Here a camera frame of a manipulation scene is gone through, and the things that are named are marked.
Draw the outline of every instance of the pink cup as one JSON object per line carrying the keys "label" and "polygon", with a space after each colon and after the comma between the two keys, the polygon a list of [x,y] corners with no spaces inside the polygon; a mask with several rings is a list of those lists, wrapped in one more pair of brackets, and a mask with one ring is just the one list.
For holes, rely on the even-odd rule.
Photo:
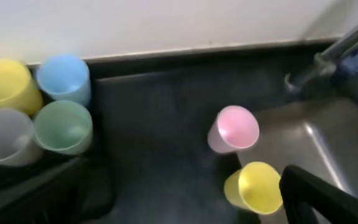
{"label": "pink cup", "polygon": [[253,146],[259,137],[254,115],[241,106],[223,108],[208,133],[209,146],[218,153],[234,152]]}

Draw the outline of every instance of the green cup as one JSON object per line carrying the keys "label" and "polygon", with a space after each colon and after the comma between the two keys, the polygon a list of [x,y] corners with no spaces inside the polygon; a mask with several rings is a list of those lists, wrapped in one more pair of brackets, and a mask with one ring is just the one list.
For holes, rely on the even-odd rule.
{"label": "green cup", "polygon": [[81,154],[92,142],[92,117],[84,106],[72,101],[54,101],[42,108],[34,128],[40,147],[61,154]]}

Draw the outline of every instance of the cup rim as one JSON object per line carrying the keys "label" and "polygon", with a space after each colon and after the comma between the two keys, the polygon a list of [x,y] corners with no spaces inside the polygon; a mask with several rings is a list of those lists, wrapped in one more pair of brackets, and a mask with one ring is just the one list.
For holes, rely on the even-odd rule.
{"label": "cup rim", "polygon": [[[42,69],[42,65],[46,62],[48,62],[49,60],[53,59],[53,58],[56,58],[56,57],[61,57],[61,56],[72,56],[72,57],[75,57],[76,59],[78,59],[79,61],[82,62],[82,64],[84,65],[85,69],[86,69],[86,77],[85,77],[85,81],[84,83],[82,83],[78,88],[76,88],[75,90],[70,90],[70,91],[64,91],[64,92],[54,92],[54,91],[50,91],[48,90],[48,88],[45,88],[42,84],[41,84],[41,81],[40,81],[40,78],[39,78],[39,71]],[[43,63],[41,63],[38,68],[37,68],[37,71],[35,72],[35,79],[37,80],[37,84],[38,86],[41,88],[41,90],[43,90],[44,92],[48,93],[48,94],[53,94],[53,95],[64,95],[64,94],[70,94],[70,93],[74,93],[76,91],[78,91],[81,87],[83,87],[84,85],[86,85],[88,83],[88,80],[90,80],[90,68],[88,67],[88,65],[85,63],[84,60],[78,58],[77,56],[75,55],[71,55],[71,54],[62,54],[62,55],[56,55],[54,57],[51,57],[51,58],[48,58],[46,61],[44,61]]]}
{"label": "cup rim", "polygon": [[27,148],[27,146],[31,143],[31,141],[33,140],[33,136],[34,136],[34,125],[32,123],[32,120],[25,113],[23,113],[21,111],[14,110],[14,109],[9,109],[9,108],[0,108],[0,111],[1,110],[12,111],[12,112],[15,112],[15,113],[18,113],[18,114],[22,115],[24,117],[24,119],[30,124],[30,129],[29,129],[30,138],[29,138],[29,140],[27,141],[27,143],[25,144],[24,147],[22,147],[21,149],[19,149],[18,151],[16,151],[12,155],[10,155],[8,157],[5,157],[3,159],[0,159],[0,163],[9,160],[9,159],[15,157],[16,155],[20,154],[22,151],[24,151]]}
{"label": "cup rim", "polygon": [[31,73],[30,73],[29,69],[26,67],[26,65],[24,65],[20,61],[9,59],[9,58],[2,58],[2,59],[0,59],[0,61],[9,61],[9,62],[18,63],[19,65],[21,65],[24,68],[24,71],[25,71],[25,74],[27,77],[25,84],[23,85],[23,87],[21,89],[19,89],[17,92],[12,94],[11,96],[0,99],[0,102],[3,102],[3,101],[7,101],[7,100],[10,100],[10,99],[13,99],[13,98],[19,96],[29,86],[29,83],[31,82],[32,77],[31,77]]}
{"label": "cup rim", "polygon": [[[258,133],[259,133],[259,134],[258,134],[258,137],[255,139],[255,141],[252,142],[252,144],[249,144],[249,145],[246,146],[246,147],[239,147],[239,146],[235,146],[235,145],[229,143],[224,137],[222,137],[221,132],[219,131],[219,129],[220,129],[220,128],[219,128],[219,118],[220,118],[220,116],[222,115],[223,112],[225,112],[226,110],[229,110],[229,109],[232,108],[232,107],[239,108],[240,110],[243,110],[243,111],[249,113],[249,114],[255,119],[256,123],[258,124]],[[249,111],[249,110],[247,110],[247,109],[245,109],[244,107],[239,106],[239,105],[229,105],[229,106],[225,106],[225,107],[218,113],[218,116],[216,117],[216,127],[218,128],[218,133],[219,133],[219,136],[221,137],[221,139],[222,139],[227,145],[229,145],[230,147],[232,147],[232,148],[234,148],[234,149],[247,149],[247,148],[253,146],[253,145],[258,141],[259,135],[260,135],[259,122],[258,122],[258,120],[256,119],[256,117],[254,116],[254,114],[252,114],[251,111]]]}
{"label": "cup rim", "polygon": [[[247,167],[249,167],[249,165],[255,164],[255,163],[264,164],[264,165],[266,165],[266,166],[269,166],[269,167],[274,171],[274,173],[277,174],[278,177],[281,179],[281,175],[280,175],[280,174],[277,172],[277,170],[274,169],[274,167],[272,167],[270,164],[268,164],[268,163],[266,163],[266,162],[261,162],[261,161],[254,161],[254,162],[248,163],[246,166],[244,166],[244,167],[241,169],[240,174],[239,174],[239,180],[238,180],[238,183],[237,183],[237,184],[239,184],[240,178],[241,178],[241,174],[245,171],[245,169],[246,169]],[[240,198],[241,198],[242,203],[244,203],[244,204],[249,208],[249,210],[251,210],[251,211],[253,211],[253,212],[257,213],[257,214],[261,214],[261,215],[271,215],[271,214],[277,212],[277,211],[281,208],[281,206],[283,205],[283,202],[281,202],[281,204],[280,204],[275,210],[273,210],[273,211],[271,211],[271,212],[261,212],[261,211],[258,211],[257,209],[255,209],[254,207],[250,206],[249,203],[247,203],[247,201],[246,201],[246,200],[244,199],[244,197],[243,197],[243,193],[240,191],[240,188],[239,188],[239,195],[240,195]]]}
{"label": "cup rim", "polygon": [[45,109],[45,108],[48,108],[49,105],[52,105],[52,104],[57,104],[57,103],[64,103],[64,104],[72,104],[72,105],[75,105],[75,106],[79,106],[82,110],[84,110],[86,112],[86,115],[88,116],[88,124],[89,124],[89,129],[88,129],[88,132],[74,145],[72,146],[68,146],[68,147],[64,147],[64,148],[54,148],[54,147],[50,147],[46,144],[44,144],[39,135],[37,134],[37,128],[34,128],[34,137],[35,137],[35,141],[36,143],[46,149],[46,150],[49,150],[49,151],[53,151],[53,152],[63,152],[63,151],[67,151],[69,149],[72,149],[76,146],[78,146],[79,144],[81,144],[92,132],[92,129],[93,129],[93,123],[92,123],[92,116],[91,116],[91,113],[88,111],[88,109],[86,109],[83,105],[79,104],[79,103],[75,103],[75,102],[72,102],[70,100],[57,100],[57,101],[54,101],[50,104],[48,104],[47,106],[44,106],[44,108],[42,108],[38,113],[37,115],[35,116],[35,119],[34,119],[34,126],[35,126],[35,123],[37,122],[37,118],[39,117],[39,115],[41,114],[41,112]]}

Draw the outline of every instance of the sink basin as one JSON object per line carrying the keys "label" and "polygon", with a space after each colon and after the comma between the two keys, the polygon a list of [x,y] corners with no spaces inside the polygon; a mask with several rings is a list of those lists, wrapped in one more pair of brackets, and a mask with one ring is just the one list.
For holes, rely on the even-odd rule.
{"label": "sink basin", "polygon": [[[307,101],[255,117],[260,138],[251,149],[238,152],[242,166],[263,161],[282,173],[294,164],[358,198],[357,104],[346,98]],[[283,209],[274,216],[273,223],[287,222]]]}

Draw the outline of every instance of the black countertop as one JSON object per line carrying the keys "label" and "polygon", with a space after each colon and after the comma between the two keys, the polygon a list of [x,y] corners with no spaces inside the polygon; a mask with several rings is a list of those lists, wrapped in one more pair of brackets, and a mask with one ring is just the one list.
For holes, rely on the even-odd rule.
{"label": "black countertop", "polygon": [[284,75],[325,47],[90,65],[116,191],[114,208],[94,222],[258,223],[225,199],[224,181],[241,166],[209,148],[208,129],[227,105],[258,111],[299,100]]}

